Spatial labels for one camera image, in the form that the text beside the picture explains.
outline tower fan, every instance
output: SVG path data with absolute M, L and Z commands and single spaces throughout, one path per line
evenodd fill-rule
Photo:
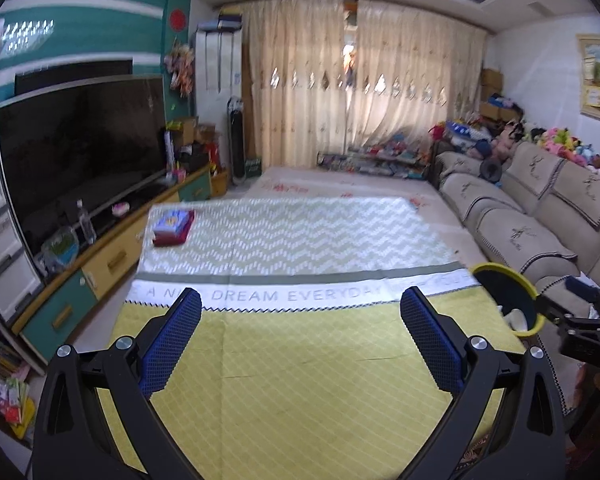
M 229 155 L 231 158 L 232 182 L 237 186 L 246 180 L 244 163 L 244 133 L 242 130 L 242 99 L 231 97 L 227 103 L 229 119 Z

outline curtain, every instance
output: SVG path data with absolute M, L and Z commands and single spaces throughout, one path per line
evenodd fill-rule
M 402 131 L 408 144 L 426 146 L 435 123 L 473 110 L 486 37 L 433 12 L 360 0 L 347 143 Z
M 318 151 L 342 152 L 342 0 L 248 2 L 243 17 L 263 167 L 310 168 Z

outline zigzag patterned cloth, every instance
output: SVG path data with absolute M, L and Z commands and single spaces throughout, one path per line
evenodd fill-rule
M 187 241 L 154 248 L 152 226 L 174 207 L 195 208 Z M 522 351 L 490 297 L 396 198 L 156 206 L 113 339 L 136 334 L 185 286 L 200 292 L 200 325 L 152 404 L 207 480 L 394 478 L 450 401 L 400 320 L 411 285 L 468 335 Z M 106 392 L 102 403 L 123 457 L 141 468 Z

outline green drawer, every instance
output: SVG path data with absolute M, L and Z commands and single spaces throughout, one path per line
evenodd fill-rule
M 79 270 L 46 300 L 25 325 L 22 335 L 49 361 L 97 302 Z
M 200 175 L 193 182 L 182 186 L 178 190 L 181 202 L 195 202 L 196 200 L 206 200 L 211 196 L 211 178 L 208 173 Z

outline red circular wall decoration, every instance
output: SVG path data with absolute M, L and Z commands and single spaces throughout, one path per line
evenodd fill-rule
M 187 26 L 187 17 L 180 9 L 171 11 L 169 15 L 169 25 L 175 32 L 182 32 Z

